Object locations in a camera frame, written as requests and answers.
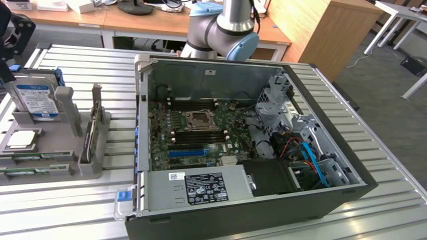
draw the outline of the circuit board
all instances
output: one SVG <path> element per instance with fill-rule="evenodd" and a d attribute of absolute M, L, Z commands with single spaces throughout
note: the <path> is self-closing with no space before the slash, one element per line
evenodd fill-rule
<path fill-rule="evenodd" d="M 224 165 L 221 159 L 247 160 L 252 158 L 252 139 L 244 127 L 243 117 L 236 116 L 244 108 L 237 108 L 229 101 L 217 103 L 213 110 L 172 110 L 164 102 L 149 102 L 148 118 L 150 130 L 150 170 L 162 171 L 184 168 L 213 167 Z M 189 132 L 188 116 L 208 114 L 208 124 L 202 127 L 226 132 L 222 142 L 202 143 L 202 156 L 170 157 L 173 143 L 172 132 Z"/>

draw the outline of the warning label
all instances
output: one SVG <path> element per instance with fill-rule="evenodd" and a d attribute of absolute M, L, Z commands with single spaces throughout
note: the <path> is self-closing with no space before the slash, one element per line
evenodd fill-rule
<path fill-rule="evenodd" d="M 220 172 L 185 176 L 185 188 L 190 205 L 228 200 L 225 183 Z"/>
<path fill-rule="evenodd" d="M 37 117 L 54 117 L 58 110 L 49 98 L 50 90 L 45 85 L 16 85 L 20 98 L 28 111 Z"/>

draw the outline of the aluminum slotted table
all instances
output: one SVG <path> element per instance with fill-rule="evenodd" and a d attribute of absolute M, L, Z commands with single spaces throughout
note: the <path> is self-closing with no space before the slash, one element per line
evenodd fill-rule
<path fill-rule="evenodd" d="M 112 113 L 106 153 L 98 179 L 0 186 L 0 240 L 128 238 L 124 222 L 113 219 L 113 206 L 116 190 L 128 187 L 133 181 L 133 57 L 137 53 L 65 45 L 34 50 L 25 67 L 60 67 L 65 85 L 74 91 L 73 102 L 81 111 L 89 111 L 92 106 L 92 84 L 102 84 L 102 106 Z M 361 199 L 343 204 L 321 219 L 217 239 L 424 238 L 424 189 L 320 71 L 308 64 L 289 65 L 379 186 Z M 297 94 L 295 100 L 301 110 L 308 110 Z M 1 138 L 12 123 L 13 108 L 14 104 L 6 95 L 0 104 Z"/>

